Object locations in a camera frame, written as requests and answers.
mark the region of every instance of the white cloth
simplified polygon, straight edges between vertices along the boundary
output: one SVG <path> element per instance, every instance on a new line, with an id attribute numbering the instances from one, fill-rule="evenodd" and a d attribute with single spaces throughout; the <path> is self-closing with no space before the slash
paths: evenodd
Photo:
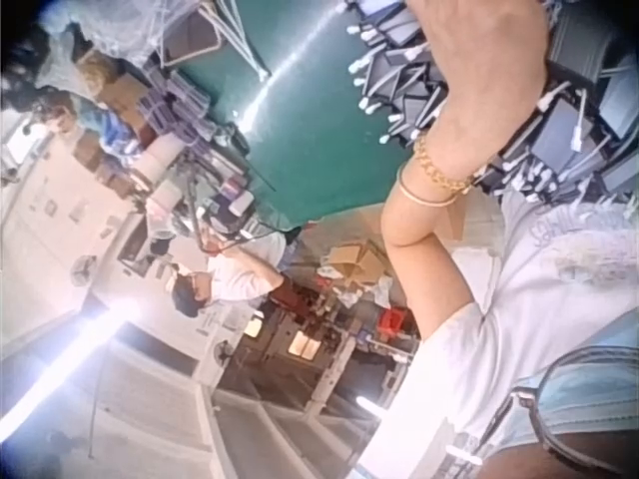
<path id="1" fill-rule="evenodd" d="M 506 251 L 488 312 L 463 307 L 422 346 L 446 364 L 443 381 L 424 380 L 443 388 L 455 431 L 475 437 L 518 379 L 639 305 L 637 225 L 622 208 L 550 209 L 508 193 L 502 210 Z"/>
<path id="2" fill-rule="evenodd" d="M 242 245 L 242 249 L 273 267 L 277 267 L 287 246 L 284 235 L 278 232 L 255 239 Z M 223 254 L 209 259 L 211 274 L 211 299 L 224 301 L 244 301 L 255 299 L 271 292 L 268 281 L 257 276 L 241 262 Z"/>

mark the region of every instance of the glasses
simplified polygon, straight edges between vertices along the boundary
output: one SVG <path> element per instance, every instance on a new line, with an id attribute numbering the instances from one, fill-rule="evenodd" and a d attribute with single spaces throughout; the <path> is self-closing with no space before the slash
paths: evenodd
<path id="1" fill-rule="evenodd" d="M 611 365 L 639 369 L 639 349 L 633 347 L 591 346 L 574 350 L 560 357 L 548 368 L 537 387 L 517 386 L 512 389 L 488 424 L 486 431 L 479 440 L 478 446 L 473 451 L 473 455 L 477 455 L 488 444 L 488 441 L 504 421 L 515 401 L 517 401 L 520 406 L 528 410 L 528 416 L 539 443 L 557 460 L 576 471 L 595 474 L 597 477 L 612 478 L 623 476 L 623 471 L 613 465 L 568 446 L 562 441 L 560 436 L 555 436 L 544 422 L 543 414 L 540 412 L 540 398 L 543 397 L 544 388 L 553 377 L 557 377 L 559 368 L 576 365 L 588 367 Z M 462 477 L 461 474 L 465 469 L 466 467 L 463 467 L 455 477 Z"/>

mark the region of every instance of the eyeglass frame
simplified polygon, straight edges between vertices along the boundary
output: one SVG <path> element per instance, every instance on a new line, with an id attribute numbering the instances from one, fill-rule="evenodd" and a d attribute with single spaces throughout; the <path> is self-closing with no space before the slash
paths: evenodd
<path id="1" fill-rule="evenodd" d="M 481 436 L 479 444 L 472 452 L 477 455 L 481 448 L 485 446 L 490 438 L 497 431 L 503 420 L 512 409 L 515 398 L 519 405 L 528 409 L 528 417 L 532 428 L 537 436 L 537 440 L 555 459 L 573 470 L 586 474 L 598 474 L 598 477 L 622 477 L 623 471 L 605 461 L 600 461 L 588 455 L 582 454 L 573 448 L 563 444 L 549 430 L 548 426 L 541 419 L 539 413 L 539 397 L 548 380 L 553 373 L 562 366 L 583 363 L 588 360 L 589 364 L 627 364 L 639 366 L 639 348 L 623 346 L 587 346 L 575 349 L 556 359 L 546 370 L 537 387 L 515 386 L 508 397 L 504 399 L 492 419 L 486 427 L 486 431 Z M 465 467 L 455 475 L 460 477 Z"/>

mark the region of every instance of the fan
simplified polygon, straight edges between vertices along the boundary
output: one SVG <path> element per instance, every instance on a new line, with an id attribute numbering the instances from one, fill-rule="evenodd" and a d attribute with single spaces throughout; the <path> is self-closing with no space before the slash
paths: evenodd
<path id="1" fill-rule="evenodd" d="M 220 367 L 224 367 L 227 365 L 227 362 L 229 362 L 229 359 L 231 359 L 234 352 L 235 350 L 226 340 L 219 342 L 213 348 L 213 356 L 215 357 Z"/>
<path id="2" fill-rule="evenodd" d="M 89 284 L 98 266 L 98 258 L 94 255 L 82 255 L 71 266 L 71 283 L 82 287 Z"/>

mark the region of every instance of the workbench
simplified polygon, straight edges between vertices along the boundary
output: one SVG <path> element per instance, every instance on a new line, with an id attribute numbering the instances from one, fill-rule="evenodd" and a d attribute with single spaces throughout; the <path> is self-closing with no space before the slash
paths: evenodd
<path id="1" fill-rule="evenodd" d="M 280 228 L 382 202 L 408 152 L 379 136 L 347 68 L 366 50 L 346 33 L 341 0 L 237 0 L 245 30 L 273 73 L 260 83 L 242 57 L 221 50 L 181 64 L 216 99 L 214 117 L 235 122 L 251 147 L 251 189 L 281 213 Z"/>

